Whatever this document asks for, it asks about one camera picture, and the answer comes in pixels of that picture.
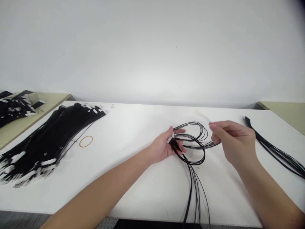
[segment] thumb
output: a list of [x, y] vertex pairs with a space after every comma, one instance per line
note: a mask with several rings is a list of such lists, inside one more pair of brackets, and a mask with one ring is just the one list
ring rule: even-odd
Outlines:
[[211, 124], [210, 129], [213, 131], [213, 134], [220, 139], [221, 142], [231, 141], [234, 139], [229, 133], [227, 133], [227, 131], [216, 124]]
[[162, 133], [162, 136], [167, 140], [172, 135], [173, 131], [173, 127], [170, 126], [166, 132]]

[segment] desk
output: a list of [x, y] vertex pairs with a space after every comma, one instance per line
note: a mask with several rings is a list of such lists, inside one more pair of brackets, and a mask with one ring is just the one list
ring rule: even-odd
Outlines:
[[63, 101], [67, 100], [71, 95], [64, 93], [33, 93], [30, 94], [30, 98], [33, 101], [43, 100], [46, 103], [39, 109], [36, 109], [37, 115], [25, 117], [15, 120], [4, 127], [0, 128], [0, 149], [6, 146], [8, 143], [17, 138], [20, 134], [26, 131], [29, 127], [34, 125], [37, 121], [43, 118], [46, 114], [60, 105]]
[[265, 110], [272, 110], [305, 135], [305, 103], [258, 102]]
[[[73, 101], [65, 101], [70, 106]], [[170, 125], [198, 121], [208, 127], [211, 121], [232, 120], [252, 126], [268, 141], [305, 164], [305, 136], [272, 111], [224, 108], [178, 107], [136, 104], [91, 103], [101, 105], [108, 114], [96, 121], [83, 136], [91, 135], [85, 148], [74, 144], [54, 172], [44, 180], [14, 189], [14, 184], [0, 186], [0, 210], [55, 213], [86, 185], [109, 169], [148, 146]], [[3, 153], [39, 127], [51, 113], [11, 142]], [[199, 128], [187, 127], [196, 134]], [[305, 211], [305, 181], [280, 165], [256, 142], [258, 158], [290, 198]], [[189, 160], [202, 157], [199, 150], [188, 149]], [[203, 164], [194, 166], [210, 207], [211, 223], [260, 227], [257, 217], [234, 167], [225, 159], [222, 145], [206, 150]], [[109, 216], [182, 222], [189, 195], [187, 165], [177, 156], [152, 165], [121, 198]], [[188, 222], [194, 219], [192, 198]], [[201, 220], [207, 223], [206, 203], [202, 199]]]

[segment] hand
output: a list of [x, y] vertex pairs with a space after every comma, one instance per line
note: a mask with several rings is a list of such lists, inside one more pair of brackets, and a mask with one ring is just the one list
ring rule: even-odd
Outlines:
[[255, 152], [255, 132], [233, 121], [209, 123], [215, 144], [222, 142], [226, 159], [235, 167], [258, 161]]
[[[149, 153], [152, 156], [152, 163], [158, 163], [160, 161], [163, 161], [165, 158], [169, 157], [170, 155], [174, 155], [175, 152], [173, 151], [170, 144], [167, 143], [167, 139], [172, 135], [172, 132], [174, 131], [174, 134], [180, 134], [184, 133], [184, 129], [178, 129], [173, 130], [173, 127], [170, 126], [169, 129], [160, 134], [148, 147]], [[177, 141], [179, 148], [182, 150], [182, 152], [186, 153], [186, 149], [182, 146], [182, 141]], [[180, 150], [177, 150], [179, 155], [182, 155], [182, 152]]]

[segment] black cable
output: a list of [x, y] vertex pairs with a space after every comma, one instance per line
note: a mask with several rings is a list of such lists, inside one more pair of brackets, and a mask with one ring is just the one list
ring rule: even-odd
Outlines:
[[[97, 106], [60, 106], [50, 118], [21, 143], [0, 156], [1, 181], [20, 179], [15, 187], [29, 183], [37, 176], [47, 177], [83, 133], [106, 113]], [[87, 129], [72, 140], [80, 131]]]
[[14, 120], [37, 114], [35, 109], [45, 102], [40, 100], [33, 104], [25, 97], [31, 93], [27, 90], [14, 96], [7, 91], [0, 93], [0, 128]]
[[305, 179], [305, 168], [301, 163], [299, 163], [296, 159], [294, 159], [289, 154], [276, 148], [274, 145], [269, 143], [265, 138], [263, 138], [251, 126], [251, 121], [248, 117], [245, 117], [245, 121], [246, 121], [247, 126], [255, 131], [255, 136], [256, 136], [256, 139], [258, 140], [258, 142], [272, 157], [274, 157], [286, 169], [288, 169], [292, 173], [298, 175], [299, 177]]
[[[186, 134], [186, 133], [175, 134], [175, 136], [169, 142], [169, 144], [171, 145], [171, 147], [174, 150], [174, 152], [176, 153], [176, 155], [182, 161], [184, 161], [187, 164], [188, 169], [189, 169], [189, 173], [190, 173], [190, 178], [191, 178], [190, 194], [189, 194], [189, 198], [188, 198], [188, 202], [187, 202], [186, 213], [184, 215], [183, 227], [182, 228], [184, 228], [185, 224], [186, 224], [186, 220], [187, 220], [187, 216], [188, 216], [188, 212], [189, 212], [189, 207], [190, 207], [190, 202], [191, 202], [191, 197], [192, 197], [192, 187], [193, 187], [193, 184], [194, 184], [195, 193], [196, 193], [196, 196], [195, 196], [195, 219], [194, 219], [194, 223], [196, 222], [196, 213], [197, 212], [198, 212], [199, 223], [201, 223], [201, 205], [200, 205], [199, 183], [201, 185], [201, 188], [202, 188], [204, 196], [205, 196], [205, 200], [207, 202], [207, 196], [206, 196], [206, 193], [205, 193], [205, 191], [203, 189], [203, 185], [202, 185], [198, 175], [196, 174], [195, 170], [193, 169], [192, 165], [200, 165], [200, 164], [202, 164], [204, 162], [204, 160], [205, 160], [205, 157], [206, 157], [206, 149], [218, 145], [218, 144], [214, 144], [212, 141], [204, 142], [207, 139], [207, 137], [208, 137], [208, 131], [199, 122], [184, 123], [184, 124], [174, 128], [174, 130], [178, 130], [178, 129], [181, 129], [181, 128], [185, 127], [185, 126], [190, 126], [190, 125], [196, 125], [196, 126], [198, 126], [200, 128], [200, 132], [199, 132], [199, 135], [197, 137], [194, 137], [194, 136]], [[195, 142], [195, 143], [197, 143], [198, 146], [194, 146], [194, 145], [183, 145], [183, 146], [186, 147], [186, 148], [189, 148], [189, 149], [201, 149], [203, 151], [202, 159], [200, 159], [199, 161], [191, 162], [191, 161], [189, 161], [187, 159], [187, 157], [184, 154], [182, 154], [182, 156], [180, 156], [178, 154], [178, 152], [177, 152], [177, 150], [180, 150], [177, 141], [185, 141], [185, 142]], [[209, 228], [211, 228], [210, 210], [209, 210], [208, 202], [207, 202], [207, 209], [208, 209]]]

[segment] wrist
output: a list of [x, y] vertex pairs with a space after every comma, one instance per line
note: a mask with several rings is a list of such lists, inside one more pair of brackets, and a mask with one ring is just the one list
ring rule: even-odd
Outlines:
[[143, 163], [145, 163], [148, 167], [154, 163], [153, 154], [152, 154], [152, 150], [151, 150], [150, 146], [148, 146], [145, 149], [143, 149], [142, 151], [140, 151], [139, 154], [142, 157], [141, 160], [143, 161]]
[[238, 173], [253, 173], [258, 171], [262, 167], [258, 158], [255, 158], [253, 160], [247, 160], [242, 163], [236, 163], [233, 164], [233, 166]]

